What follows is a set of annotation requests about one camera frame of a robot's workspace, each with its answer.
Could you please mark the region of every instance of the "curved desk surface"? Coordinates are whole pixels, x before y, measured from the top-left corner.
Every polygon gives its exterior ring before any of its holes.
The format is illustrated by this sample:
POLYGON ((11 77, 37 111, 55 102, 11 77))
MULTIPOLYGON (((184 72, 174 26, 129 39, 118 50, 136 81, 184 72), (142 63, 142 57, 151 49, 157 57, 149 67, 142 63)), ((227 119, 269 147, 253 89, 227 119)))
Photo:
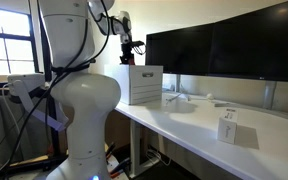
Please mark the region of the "curved desk surface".
POLYGON ((219 116, 202 97, 191 101, 163 93, 162 100, 116 110, 242 179, 288 179, 288 120, 238 109, 235 144, 217 140, 219 116))

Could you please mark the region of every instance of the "small white box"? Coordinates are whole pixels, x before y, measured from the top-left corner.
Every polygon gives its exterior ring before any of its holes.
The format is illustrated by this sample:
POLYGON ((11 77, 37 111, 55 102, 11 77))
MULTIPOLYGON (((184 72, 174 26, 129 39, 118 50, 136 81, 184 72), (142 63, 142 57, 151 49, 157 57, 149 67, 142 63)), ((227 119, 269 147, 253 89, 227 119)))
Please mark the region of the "small white box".
POLYGON ((120 102, 139 104, 162 97, 163 66, 105 65, 104 72, 119 83, 120 102))
POLYGON ((234 144, 238 111, 226 108, 219 117, 217 139, 234 144))

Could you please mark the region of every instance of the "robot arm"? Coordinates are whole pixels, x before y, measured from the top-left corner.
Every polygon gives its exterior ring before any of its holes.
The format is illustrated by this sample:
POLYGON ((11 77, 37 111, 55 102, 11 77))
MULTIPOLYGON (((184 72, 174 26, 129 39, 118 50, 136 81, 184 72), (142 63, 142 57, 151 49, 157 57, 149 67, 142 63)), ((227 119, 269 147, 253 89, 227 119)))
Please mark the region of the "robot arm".
MULTIPOLYGON (((114 1, 105 1, 105 7, 111 7, 114 1)), ((89 11, 94 21, 99 27, 103 35, 120 35, 121 49, 123 55, 120 57, 122 64, 135 65, 134 54, 132 48, 144 45, 141 41, 132 41, 132 25, 128 12, 121 11, 118 16, 106 17, 103 12, 105 11, 102 3, 99 1, 89 2, 89 11)))
MULTIPOLYGON (((104 2, 107 9, 111 8, 113 3, 114 0, 104 2)), ((89 11, 103 35, 120 35, 122 44, 132 42, 132 25, 128 12, 121 11, 118 16, 106 17, 103 14, 105 8, 102 3, 94 0, 89 1, 89 11)))

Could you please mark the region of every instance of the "electronic device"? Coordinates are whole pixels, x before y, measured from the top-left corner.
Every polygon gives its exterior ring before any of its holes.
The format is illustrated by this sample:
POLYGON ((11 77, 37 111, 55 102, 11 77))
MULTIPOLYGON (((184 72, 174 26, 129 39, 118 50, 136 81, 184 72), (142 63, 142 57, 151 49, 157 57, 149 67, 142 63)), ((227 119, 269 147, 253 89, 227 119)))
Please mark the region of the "electronic device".
POLYGON ((145 65, 162 65, 169 74, 206 75, 213 27, 204 24, 148 34, 145 65))
POLYGON ((215 23, 209 76, 288 81, 288 2, 215 23))

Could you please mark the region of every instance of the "cable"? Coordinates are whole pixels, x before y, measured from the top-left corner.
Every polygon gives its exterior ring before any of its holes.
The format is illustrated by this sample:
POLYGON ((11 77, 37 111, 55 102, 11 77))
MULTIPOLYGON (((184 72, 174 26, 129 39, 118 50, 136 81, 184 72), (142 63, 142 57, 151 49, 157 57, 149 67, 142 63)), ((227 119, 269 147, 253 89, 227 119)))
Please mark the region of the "cable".
POLYGON ((3 87, 2 87, 2 97, 3 97, 3 101, 5 103, 5 106, 6 106, 6 109, 8 110, 8 113, 11 115, 11 118, 16 126, 16 130, 17 130, 17 133, 19 134, 20 133, 20 128, 18 127, 18 124, 15 120, 15 117, 14 117, 14 114, 12 113, 11 111, 11 108, 10 106, 8 105, 7 101, 6 101, 6 98, 5 98, 5 93, 4 93, 4 90, 5 90, 5 87, 6 86, 9 86, 10 84, 5 84, 3 87))
POLYGON ((3 166, 2 169, 4 169, 4 167, 6 167, 6 174, 7 175, 7 170, 9 168, 9 165, 10 163, 12 162, 12 159, 14 157, 14 154, 16 152, 16 149, 17 149, 17 146, 19 144, 19 141, 22 137, 22 134, 24 132, 24 128, 29 120, 29 117, 33 114, 33 112, 35 111, 35 109, 37 108, 37 106, 41 103, 41 101, 46 97, 46 96, 49 96, 51 90, 53 89, 53 87, 58 84, 61 80, 63 80, 66 76, 68 76, 70 73, 65 73, 65 71, 70 67, 71 64, 74 63, 74 61, 80 56, 80 54, 82 53, 83 49, 84 49, 84 46, 85 46, 85 42, 86 42, 86 39, 87 39, 87 32, 88 32, 88 19, 85 19, 85 32, 84 32, 84 38, 83 38, 83 42, 82 42, 82 45, 79 49, 79 51, 76 53, 76 55, 73 57, 73 59, 63 68, 62 72, 64 72, 63 74, 59 75, 59 76, 56 76, 53 83, 50 85, 49 89, 46 90, 46 92, 41 96, 41 98, 38 100, 38 102, 35 104, 35 106, 32 108, 32 110, 30 111, 30 113, 28 114, 28 116, 26 117, 24 123, 23 123, 23 126, 20 130, 20 133, 18 135, 18 138, 16 140, 16 143, 15 143, 15 146, 13 147, 13 150, 12 150, 12 153, 11 153, 11 156, 9 158, 9 161, 7 162, 6 166, 3 166))
MULTIPOLYGON (((107 17, 108 17, 108 12, 107 12, 107 9, 106 9, 106 6, 105 6, 103 0, 101 0, 101 3, 102 3, 103 8, 104 8, 104 10, 105 10, 105 14, 106 14, 107 17)), ((82 45, 81 45, 80 50, 79 50, 78 53, 74 56, 74 58, 63 68, 63 71, 62 71, 63 74, 61 74, 60 76, 56 76, 56 77, 55 77, 55 79, 54 79, 53 83, 51 84, 50 88, 41 96, 41 98, 38 100, 38 102, 35 104, 35 106, 32 108, 32 110, 29 112, 28 116, 27 116, 26 119, 24 120, 23 126, 21 127, 21 130, 20 130, 20 133, 19 133, 18 138, 17 138, 17 140, 16 140, 15 146, 13 147, 11 156, 10 156, 9 160, 6 162, 6 165, 3 166, 2 168, 0 168, 0 171, 3 170, 4 168, 6 168, 6 174, 5 174, 5 176, 7 176, 8 167, 9 167, 10 163, 12 162, 12 159, 13 159, 13 157, 14 157, 14 154, 15 154, 16 150, 17 150, 19 141, 20 141, 20 139, 21 139, 21 137, 22 137, 22 134, 23 134, 23 132, 24 132, 24 128, 25 128, 25 126, 26 126, 26 124, 27 124, 27 122, 28 122, 28 120, 29 120, 29 117, 33 114, 33 112, 35 111, 35 109, 37 108, 37 106, 41 103, 42 99, 45 98, 46 96, 49 96, 52 88, 53 88, 56 84, 58 84, 61 80, 63 80, 66 76, 68 76, 68 75, 70 74, 70 72, 65 73, 65 71, 66 71, 66 70, 69 68, 69 66, 78 58, 78 56, 79 56, 79 55, 81 54, 81 52, 83 51, 84 46, 85 46, 85 42, 86 42, 86 37, 87 37, 87 29, 88 29, 88 19, 85 19, 85 34, 84 34, 83 43, 82 43, 82 45)), ((83 66, 83 65, 85 65, 85 64, 87 64, 87 63, 90 63, 90 62, 92 62, 96 57, 98 57, 98 56, 102 53, 102 51, 104 50, 104 48, 106 47, 106 44, 107 44, 107 42, 108 42, 108 36, 109 36, 109 33, 108 33, 108 35, 107 35, 106 41, 105 41, 102 49, 101 49, 93 58, 91 58, 90 60, 87 60, 87 61, 85 61, 85 62, 83 62, 83 63, 80 63, 80 64, 77 65, 76 67, 80 67, 80 66, 83 66)))
POLYGON ((108 39, 109 39, 109 36, 110 36, 110 33, 111 33, 110 32, 110 30, 111 30, 111 28, 110 28, 110 18, 108 16, 108 12, 107 12, 107 9, 106 9, 106 6, 105 6, 103 0, 101 0, 101 3, 103 5, 104 11, 105 11, 105 16, 107 17, 107 36, 106 36, 104 45, 102 46, 101 50, 94 57, 92 57, 91 59, 89 59, 89 60, 87 60, 87 61, 85 61, 85 62, 83 62, 81 64, 79 64, 77 67, 80 67, 80 66, 83 66, 85 64, 91 63, 94 59, 96 59, 103 52, 103 50, 105 49, 105 47, 107 45, 107 42, 108 42, 108 39))
MULTIPOLYGON (((18 124, 24 117, 25 115, 25 111, 23 112, 22 116, 20 118, 18 118, 16 124, 18 124)), ((2 143, 4 142, 5 138, 8 136, 8 134, 11 132, 11 130, 15 127, 16 125, 15 123, 7 130, 7 132, 5 133, 4 137, 2 138, 2 140, 0 141, 0 146, 2 145, 2 143)))
POLYGON ((161 161, 165 166, 169 166, 171 164, 172 159, 169 158, 168 162, 162 160, 162 156, 158 151, 154 151, 153 149, 148 149, 146 151, 146 157, 153 163, 152 158, 156 157, 159 161, 161 161))
POLYGON ((139 55, 144 55, 146 53, 146 49, 143 52, 142 49, 140 47, 133 47, 134 51, 139 54, 139 55))
POLYGON ((178 98, 182 93, 179 93, 178 95, 172 97, 171 99, 166 99, 166 105, 168 105, 168 103, 172 102, 174 99, 178 98))

